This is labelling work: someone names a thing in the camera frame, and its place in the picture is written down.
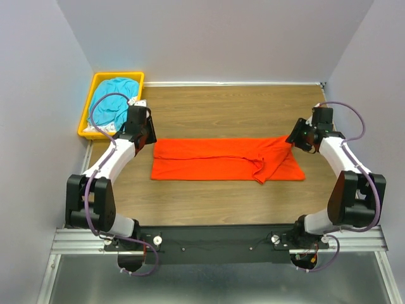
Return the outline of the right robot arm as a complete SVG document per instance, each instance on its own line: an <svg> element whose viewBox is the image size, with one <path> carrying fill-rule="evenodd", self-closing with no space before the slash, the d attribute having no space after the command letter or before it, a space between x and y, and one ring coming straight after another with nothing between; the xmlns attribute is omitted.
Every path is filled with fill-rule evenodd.
<svg viewBox="0 0 405 304"><path fill-rule="evenodd" d="M337 176L327 207L302 215L282 236L297 248L304 248L323 235L337 231L365 232L378 224L386 179L367 169L349 149L341 132L330 123L310 124L299 118L286 142L323 156Z"/></svg>

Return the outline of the light blue t shirt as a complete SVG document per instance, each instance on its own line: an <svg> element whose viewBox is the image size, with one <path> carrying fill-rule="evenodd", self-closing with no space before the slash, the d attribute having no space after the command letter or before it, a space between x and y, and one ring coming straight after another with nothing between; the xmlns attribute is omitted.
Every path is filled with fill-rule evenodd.
<svg viewBox="0 0 405 304"><path fill-rule="evenodd" d="M89 114L94 105L103 96L117 92L135 101L139 95L139 83L136 80L115 77L102 81L96 88L89 106ZM123 96L111 95L102 100L93 112L94 123L104 132L115 133L127 121L128 104Z"/></svg>

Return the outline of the yellow plastic bin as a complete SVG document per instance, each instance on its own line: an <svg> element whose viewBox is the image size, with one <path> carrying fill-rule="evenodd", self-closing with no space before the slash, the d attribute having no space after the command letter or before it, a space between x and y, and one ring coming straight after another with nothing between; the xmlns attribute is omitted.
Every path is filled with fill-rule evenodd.
<svg viewBox="0 0 405 304"><path fill-rule="evenodd" d="M126 121L129 105L142 98L144 72L97 72L78 126L78 135L89 140L103 140L102 129L113 135Z"/></svg>

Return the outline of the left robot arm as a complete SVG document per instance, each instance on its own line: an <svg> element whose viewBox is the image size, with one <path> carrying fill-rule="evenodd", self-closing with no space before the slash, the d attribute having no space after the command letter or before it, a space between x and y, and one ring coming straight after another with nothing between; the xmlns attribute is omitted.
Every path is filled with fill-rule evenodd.
<svg viewBox="0 0 405 304"><path fill-rule="evenodd" d="M68 178L65 224L108 236L139 239L139 222L116 211L113 184L145 145L157 141L151 110L144 101L129 106L127 121L112 139L91 168Z"/></svg>

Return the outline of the orange t shirt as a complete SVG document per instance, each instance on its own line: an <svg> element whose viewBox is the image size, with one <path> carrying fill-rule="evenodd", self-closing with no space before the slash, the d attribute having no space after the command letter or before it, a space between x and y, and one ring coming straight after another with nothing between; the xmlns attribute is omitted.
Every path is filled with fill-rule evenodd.
<svg viewBox="0 0 405 304"><path fill-rule="evenodd" d="M303 181L286 136L160 139L154 145L156 181Z"/></svg>

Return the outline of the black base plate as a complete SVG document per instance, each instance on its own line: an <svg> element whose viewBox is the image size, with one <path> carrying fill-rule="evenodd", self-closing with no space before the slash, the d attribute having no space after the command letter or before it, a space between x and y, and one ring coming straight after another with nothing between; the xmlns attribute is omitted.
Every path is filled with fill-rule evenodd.
<svg viewBox="0 0 405 304"><path fill-rule="evenodd" d="M114 239L104 249L140 255L148 264L289 263L298 252L308 255L329 246L319 236L295 236L292 224L143 226L142 244ZM160 244L153 244L159 238Z"/></svg>

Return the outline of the aluminium frame rail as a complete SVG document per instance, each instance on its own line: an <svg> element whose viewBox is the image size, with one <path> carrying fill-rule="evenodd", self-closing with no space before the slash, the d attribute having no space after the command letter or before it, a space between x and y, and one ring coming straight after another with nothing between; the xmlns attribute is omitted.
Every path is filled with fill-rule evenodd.
<svg viewBox="0 0 405 304"><path fill-rule="evenodd" d="M143 225L286 224L323 207L333 172L318 155L299 153L303 182L154 181L146 146L117 179L120 213ZM318 253L325 270L291 263L159 265L147 277L122 274L121 253L84 230L59 229L39 303L400 303L381 228L341 232Z"/></svg>

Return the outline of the white t shirt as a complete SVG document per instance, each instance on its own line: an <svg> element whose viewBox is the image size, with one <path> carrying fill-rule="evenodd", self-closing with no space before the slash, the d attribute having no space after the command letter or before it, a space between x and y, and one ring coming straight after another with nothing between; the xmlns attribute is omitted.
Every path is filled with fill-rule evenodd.
<svg viewBox="0 0 405 304"><path fill-rule="evenodd" d="M91 110L97 100L96 98L90 103L87 118L85 119L84 126L81 127L81 132L95 133L102 130L106 133L115 133L127 121L128 101L123 96L108 96L97 105L93 112L93 120L91 120Z"/></svg>

